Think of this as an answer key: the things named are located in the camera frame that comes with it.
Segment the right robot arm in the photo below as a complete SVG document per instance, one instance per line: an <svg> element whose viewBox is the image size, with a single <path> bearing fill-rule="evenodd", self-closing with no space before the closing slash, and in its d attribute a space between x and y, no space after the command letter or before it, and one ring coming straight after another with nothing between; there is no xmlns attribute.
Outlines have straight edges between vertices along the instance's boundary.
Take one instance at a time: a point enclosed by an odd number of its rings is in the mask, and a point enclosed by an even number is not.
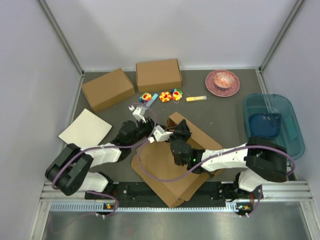
<svg viewBox="0 0 320 240"><path fill-rule="evenodd" d="M167 129L168 142L177 166L186 166L189 172L202 174L221 169L243 168L235 178L233 192L245 198L258 186L266 183L284 183L287 180L288 154L285 148L260 137L250 137L238 147L220 150L196 149L187 143L191 137L183 120Z"/></svg>

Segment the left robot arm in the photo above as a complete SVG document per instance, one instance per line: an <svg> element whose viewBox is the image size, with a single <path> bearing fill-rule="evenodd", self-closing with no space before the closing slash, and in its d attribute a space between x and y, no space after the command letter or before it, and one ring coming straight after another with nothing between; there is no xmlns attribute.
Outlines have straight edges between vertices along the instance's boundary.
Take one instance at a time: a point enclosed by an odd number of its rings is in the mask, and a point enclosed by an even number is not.
<svg viewBox="0 0 320 240"><path fill-rule="evenodd" d="M151 136L155 122L151 118L122 123L117 136L107 144L81 149L74 143L67 144L47 168L45 177L54 189L71 196L77 191L94 191L102 198L109 198L114 191L113 181L101 172L90 169L106 163L126 159L142 140Z"/></svg>

